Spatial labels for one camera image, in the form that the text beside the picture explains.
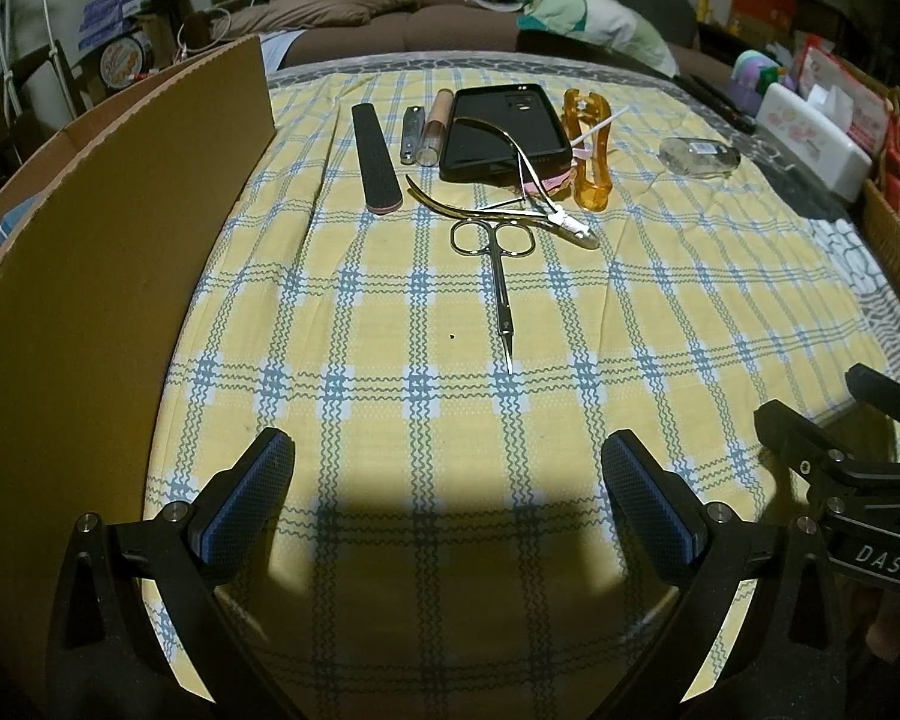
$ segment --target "black nail file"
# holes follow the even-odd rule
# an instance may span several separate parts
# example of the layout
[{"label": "black nail file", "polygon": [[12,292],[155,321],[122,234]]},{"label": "black nail file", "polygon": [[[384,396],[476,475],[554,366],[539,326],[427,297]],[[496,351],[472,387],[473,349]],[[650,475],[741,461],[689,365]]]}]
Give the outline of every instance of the black nail file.
[{"label": "black nail file", "polygon": [[367,210],[380,215],[396,211],[403,204],[403,193],[386,150],[377,112],[370,103],[354,105],[351,111]]}]

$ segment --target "blue gripper pad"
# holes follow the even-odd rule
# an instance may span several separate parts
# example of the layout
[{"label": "blue gripper pad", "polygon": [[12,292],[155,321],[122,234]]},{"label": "blue gripper pad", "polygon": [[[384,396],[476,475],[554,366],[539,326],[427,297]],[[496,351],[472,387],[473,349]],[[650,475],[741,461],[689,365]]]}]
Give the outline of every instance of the blue gripper pad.
[{"label": "blue gripper pad", "polygon": [[295,447],[284,432],[265,428],[227,471],[214,474],[197,499],[187,541],[212,584],[231,581],[287,494]]},{"label": "blue gripper pad", "polygon": [[660,579],[684,586],[706,548],[703,504],[672,471],[664,471],[630,430],[602,447],[607,492],[623,509]]}]

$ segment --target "corrugated cardboard edge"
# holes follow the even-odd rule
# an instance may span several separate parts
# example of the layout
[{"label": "corrugated cardboard edge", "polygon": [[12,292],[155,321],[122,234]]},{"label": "corrugated cardboard edge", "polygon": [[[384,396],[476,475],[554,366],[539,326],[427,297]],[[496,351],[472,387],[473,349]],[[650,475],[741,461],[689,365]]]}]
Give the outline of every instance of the corrugated cardboard edge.
[{"label": "corrugated cardboard edge", "polygon": [[60,132],[55,132],[50,136],[47,143],[40,146],[36,153],[0,189],[0,220],[7,211],[28,197],[46,189],[50,185],[50,181],[60,175],[60,172],[67,167],[74,156],[77,156],[77,153],[85,148],[87,143],[90,143],[98,133],[111,125],[117,117],[125,114],[146,95],[172,79],[194,61],[196,60],[173,65],[155,76],[138,81],[130,88],[113,95],[112,98],[103,100],[103,103],[91,108],[75,122],[70,122]]},{"label": "corrugated cardboard edge", "polygon": [[140,517],[180,326],[272,135],[251,37],[94,138],[0,250],[0,658],[39,704],[74,519]]}]

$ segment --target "black phone case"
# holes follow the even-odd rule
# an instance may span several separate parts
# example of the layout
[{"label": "black phone case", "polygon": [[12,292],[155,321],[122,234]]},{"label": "black phone case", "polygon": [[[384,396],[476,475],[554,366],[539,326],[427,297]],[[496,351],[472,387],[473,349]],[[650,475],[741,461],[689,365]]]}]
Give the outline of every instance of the black phone case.
[{"label": "black phone case", "polygon": [[461,89],[453,98],[447,134],[440,152],[444,181],[514,184],[518,181],[514,147],[485,129],[454,122],[458,116],[484,119],[505,129],[530,158],[541,178],[570,170],[573,149],[557,111],[535,83]]}]

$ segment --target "red box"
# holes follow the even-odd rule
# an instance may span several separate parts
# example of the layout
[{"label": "red box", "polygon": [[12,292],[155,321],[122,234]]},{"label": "red box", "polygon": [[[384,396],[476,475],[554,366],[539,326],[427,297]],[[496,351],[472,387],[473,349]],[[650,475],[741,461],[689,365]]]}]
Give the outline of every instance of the red box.
[{"label": "red box", "polygon": [[789,34],[794,13],[797,13],[797,3],[793,0],[733,0],[730,11],[751,16]]}]

